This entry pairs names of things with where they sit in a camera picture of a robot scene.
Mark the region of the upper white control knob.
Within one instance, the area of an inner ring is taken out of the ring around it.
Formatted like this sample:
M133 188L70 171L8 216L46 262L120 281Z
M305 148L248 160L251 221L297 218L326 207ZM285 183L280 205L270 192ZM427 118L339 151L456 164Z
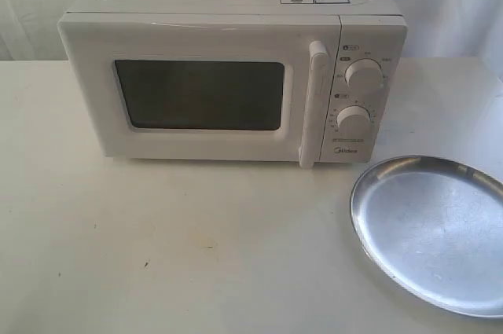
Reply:
M380 65L372 59L360 59L345 71L345 80L350 90L372 92L383 86L384 76Z

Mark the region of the lower white control knob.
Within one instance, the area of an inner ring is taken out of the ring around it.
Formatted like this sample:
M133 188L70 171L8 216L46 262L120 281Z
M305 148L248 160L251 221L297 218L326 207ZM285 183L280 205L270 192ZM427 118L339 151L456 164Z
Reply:
M361 106L348 106L337 114L336 124L341 134L359 136L370 129L370 114Z

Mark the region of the white control knob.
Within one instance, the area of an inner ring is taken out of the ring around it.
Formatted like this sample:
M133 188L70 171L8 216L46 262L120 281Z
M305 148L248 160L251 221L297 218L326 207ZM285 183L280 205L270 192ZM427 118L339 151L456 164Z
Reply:
M360 59L345 71L345 80L350 90L372 92L383 86L384 76L380 65L372 59Z
M370 114L361 106L348 106L337 114L336 124L341 134L359 136L370 129Z

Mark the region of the round metal tray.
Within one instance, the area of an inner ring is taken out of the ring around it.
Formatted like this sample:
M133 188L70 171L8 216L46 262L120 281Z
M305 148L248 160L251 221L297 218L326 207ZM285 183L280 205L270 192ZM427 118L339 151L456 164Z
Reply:
M369 168L351 193L368 257L424 301L473 317L502 315L502 184L468 165L403 156Z

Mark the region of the white microwave oven body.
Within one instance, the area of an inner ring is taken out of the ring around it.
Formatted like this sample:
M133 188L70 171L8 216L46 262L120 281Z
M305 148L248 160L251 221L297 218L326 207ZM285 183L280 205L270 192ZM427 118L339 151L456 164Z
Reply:
M318 163L364 163L370 159L406 36L406 23L388 0L360 5L281 4L280 0L78 0L68 13L338 17L340 41ZM363 93L349 89L345 71L360 59L372 59L380 65L384 81L379 90ZM341 134L336 124L337 114L352 105L370 114L371 127L359 136Z

